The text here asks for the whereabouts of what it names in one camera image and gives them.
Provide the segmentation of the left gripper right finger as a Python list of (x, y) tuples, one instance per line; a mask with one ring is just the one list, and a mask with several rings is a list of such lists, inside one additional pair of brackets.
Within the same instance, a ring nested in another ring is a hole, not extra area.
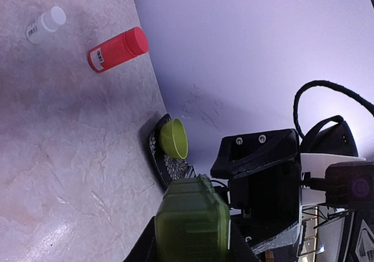
[(250, 249), (235, 222), (230, 219), (228, 226), (228, 261), (261, 262)]

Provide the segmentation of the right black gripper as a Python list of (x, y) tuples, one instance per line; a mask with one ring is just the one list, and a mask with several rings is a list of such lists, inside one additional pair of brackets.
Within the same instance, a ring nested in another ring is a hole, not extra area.
[(251, 242), (273, 239), (299, 226), (301, 161), (294, 129), (222, 138), (210, 170), (228, 181), (232, 220)]

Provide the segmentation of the red pill bottle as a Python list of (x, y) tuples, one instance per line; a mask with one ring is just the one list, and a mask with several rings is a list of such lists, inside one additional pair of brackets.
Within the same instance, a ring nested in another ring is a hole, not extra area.
[(145, 33), (134, 27), (90, 49), (88, 63), (95, 72), (103, 73), (148, 51)]

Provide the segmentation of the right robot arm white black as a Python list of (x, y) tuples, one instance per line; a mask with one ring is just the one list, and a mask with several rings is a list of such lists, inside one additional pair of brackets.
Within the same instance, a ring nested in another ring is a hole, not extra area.
[(359, 158), (341, 116), (316, 124), (300, 139), (294, 129), (227, 136), (212, 177), (227, 180), (232, 216), (231, 261), (303, 238), (302, 213), (335, 208), (325, 223), (344, 221), (338, 261), (373, 260), (373, 163)]

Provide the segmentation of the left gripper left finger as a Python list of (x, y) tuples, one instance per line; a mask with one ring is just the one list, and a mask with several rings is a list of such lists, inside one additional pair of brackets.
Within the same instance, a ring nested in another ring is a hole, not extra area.
[(142, 234), (123, 262), (156, 262), (157, 244), (155, 235), (155, 216), (147, 223)]

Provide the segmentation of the green weekly pill organizer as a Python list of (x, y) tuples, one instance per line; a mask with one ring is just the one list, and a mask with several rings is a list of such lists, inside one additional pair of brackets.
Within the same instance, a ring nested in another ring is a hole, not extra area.
[(174, 180), (155, 216), (158, 261), (228, 261), (230, 213), (206, 175)]

